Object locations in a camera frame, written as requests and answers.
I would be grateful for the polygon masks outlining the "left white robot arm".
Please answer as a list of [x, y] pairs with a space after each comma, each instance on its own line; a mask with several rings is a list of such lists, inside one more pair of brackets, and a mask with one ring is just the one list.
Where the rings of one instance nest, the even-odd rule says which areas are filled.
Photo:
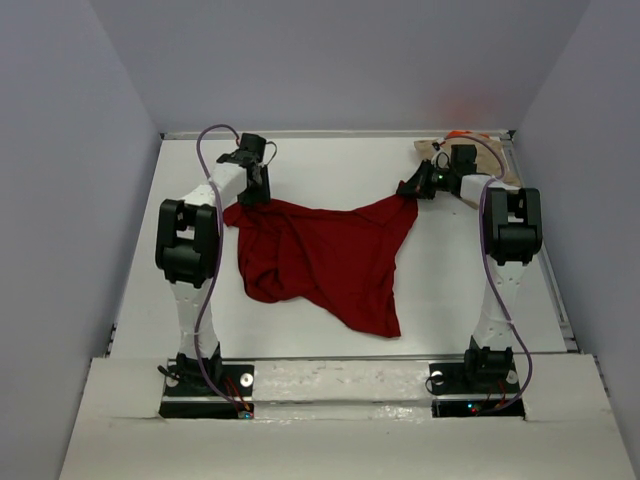
[[203, 135], [196, 140], [196, 155], [204, 183], [159, 207], [155, 264], [170, 284], [180, 331], [175, 366], [160, 371], [198, 394], [231, 401], [221, 391], [225, 374], [210, 307], [223, 253], [223, 214], [235, 202], [254, 205], [270, 200], [264, 156], [271, 142], [243, 133], [236, 137], [236, 149], [210, 167], [202, 152], [203, 140]]

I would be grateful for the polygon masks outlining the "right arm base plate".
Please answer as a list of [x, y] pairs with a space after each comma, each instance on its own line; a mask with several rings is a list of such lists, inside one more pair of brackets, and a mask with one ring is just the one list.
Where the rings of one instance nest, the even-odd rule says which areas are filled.
[[520, 390], [515, 364], [500, 380], [471, 384], [464, 377], [461, 362], [429, 365], [425, 388], [432, 396], [434, 418], [514, 417], [524, 419], [521, 399], [507, 406]]

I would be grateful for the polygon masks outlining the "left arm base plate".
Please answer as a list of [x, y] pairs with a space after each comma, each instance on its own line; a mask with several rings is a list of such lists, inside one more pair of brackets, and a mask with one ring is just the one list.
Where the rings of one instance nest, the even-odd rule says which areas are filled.
[[158, 366], [164, 376], [159, 415], [165, 419], [250, 420], [254, 418], [255, 366], [231, 363], [223, 366], [216, 393], [199, 374], [179, 372], [175, 361]]

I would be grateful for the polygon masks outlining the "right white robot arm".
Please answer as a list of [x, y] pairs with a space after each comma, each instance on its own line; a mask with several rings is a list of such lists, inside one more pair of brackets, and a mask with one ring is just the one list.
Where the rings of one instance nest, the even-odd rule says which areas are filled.
[[521, 342], [511, 315], [526, 268], [543, 243], [540, 192], [503, 182], [507, 168], [483, 140], [444, 146], [421, 162], [397, 193], [432, 200], [442, 191], [478, 206], [481, 259], [486, 286], [480, 317], [460, 362], [430, 366], [431, 393], [480, 394], [518, 385], [513, 345]]

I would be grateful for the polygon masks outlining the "red t shirt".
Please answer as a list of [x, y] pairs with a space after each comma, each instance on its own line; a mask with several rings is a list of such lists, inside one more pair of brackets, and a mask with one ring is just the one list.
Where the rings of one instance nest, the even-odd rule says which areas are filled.
[[416, 200], [398, 195], [350, 211], [272, 200], [224, 212], [239, 232], [238, 269], [250, 298], [304, 298], [348, 328], [383, 338], [401, 335], [396, 256], [417, 217]]

